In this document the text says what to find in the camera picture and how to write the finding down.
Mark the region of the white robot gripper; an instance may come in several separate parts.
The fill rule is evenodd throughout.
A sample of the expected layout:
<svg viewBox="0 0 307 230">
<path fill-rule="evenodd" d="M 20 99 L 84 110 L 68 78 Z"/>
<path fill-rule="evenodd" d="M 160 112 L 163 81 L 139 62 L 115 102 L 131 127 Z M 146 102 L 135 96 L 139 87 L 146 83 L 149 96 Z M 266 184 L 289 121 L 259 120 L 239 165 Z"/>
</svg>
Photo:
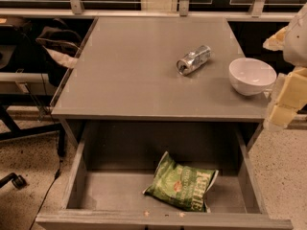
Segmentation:
<svg viewBox="0 0 307 230">
<path fill-rule="evenodd" d="M 307 66 L 307 3 L 283 27 L 263 43 L 270 51 L 282 51 L 294 66 Z M 295 68 L 288 75 L 279 74 L 272 88 L 263 127 L 269 131 L 286 128 L 297 112 L 307 104 L 307 68 Z"/>
</svg>

